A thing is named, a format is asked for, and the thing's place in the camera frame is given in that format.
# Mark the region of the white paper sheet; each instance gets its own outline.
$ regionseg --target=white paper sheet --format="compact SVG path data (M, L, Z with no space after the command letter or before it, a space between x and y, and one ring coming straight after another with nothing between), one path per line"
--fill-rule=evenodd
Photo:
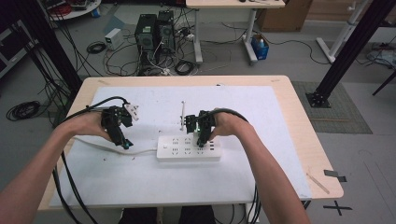
M111 96L122 96L139 105L140 120L130 128L121 125L124 135L134 143L131 151L156 147L160 135L185 133L180 130L182 101L186 102L186 115L198 115L200 110L215 107L236 110L255 127L299 197L311 198L271 87L103 87L92 103ZM111 101L105 105L121 104L122 101ZM90 138L97 144L111 146L99 137ZM251 202L255 182L244 149L234 136L219 140L223 147L220 161L159 162L155 152L126 156L76 141L67 162L84 203L90 206ZM64 170L60 178L66 201L78 204ZM56 193L50 205L61 206Z

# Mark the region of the power strip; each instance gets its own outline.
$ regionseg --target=power strip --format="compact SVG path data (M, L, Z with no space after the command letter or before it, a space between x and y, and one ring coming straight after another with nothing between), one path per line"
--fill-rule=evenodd
M197 146L198 136L186 134L179 136L160 136L157 158L159 161L219 161L221 148L219 141L207 142L204 147Z

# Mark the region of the hand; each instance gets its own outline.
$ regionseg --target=hand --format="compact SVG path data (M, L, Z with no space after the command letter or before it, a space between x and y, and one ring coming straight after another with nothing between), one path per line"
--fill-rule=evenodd
M216 127L209 137L209 140L213 140L216 136L228 136L236 135L243 131L249 125L246 121L238 118L236 115L229 113L218 113L214 115L216 121Z
M111 142L110 136L101 125L101 112L87 112L65 121L58 126L74 135L97 135Z

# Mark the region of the forearm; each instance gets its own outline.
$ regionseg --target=forearm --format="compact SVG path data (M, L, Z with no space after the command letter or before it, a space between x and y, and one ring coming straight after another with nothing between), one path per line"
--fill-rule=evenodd
M294 188L277 161L249 124L237 137L244 147L255 177L265 214L271 223L309 223Z
M72 137L64 128L55 130L28 165L0 193L0 223L31 223L51 172Z

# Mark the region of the person's arm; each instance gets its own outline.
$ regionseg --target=person's arm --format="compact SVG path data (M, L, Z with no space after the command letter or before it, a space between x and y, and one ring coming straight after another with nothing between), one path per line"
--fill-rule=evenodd
M310 223L294 188L257 135L253 126L235 115L215 114L217 135L235 135L247 153L262 207L271 223Z
M50 175L67 142L74 135L98 135L110 140L100 125L101 114L91 112L60 124L27 166L0 192L0 223L32 223Z

